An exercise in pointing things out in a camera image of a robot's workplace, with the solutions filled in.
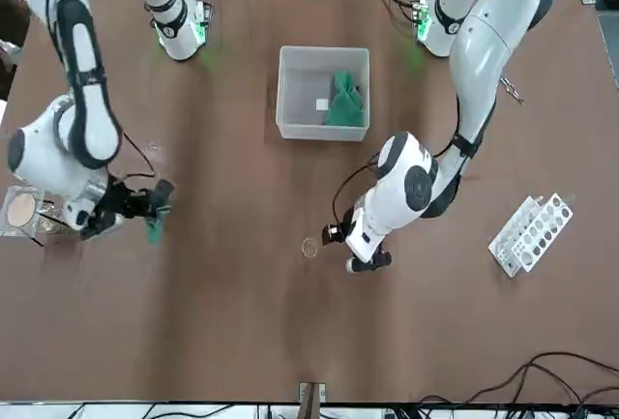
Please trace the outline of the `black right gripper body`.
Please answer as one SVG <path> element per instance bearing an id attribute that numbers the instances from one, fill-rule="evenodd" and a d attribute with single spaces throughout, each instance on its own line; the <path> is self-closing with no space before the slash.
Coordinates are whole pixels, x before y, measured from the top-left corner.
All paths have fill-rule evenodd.
<path id="1" fill-rule="evenodd" d="M 149 189 L 138 191 L 130 189 L 124 182 L 112 181 L 106 188 L 102 199 L 96 206 L 97 213 L 120 214 L 131 219 L 154 218 L 156 208 L 153 205 L 153 194 Z"/>

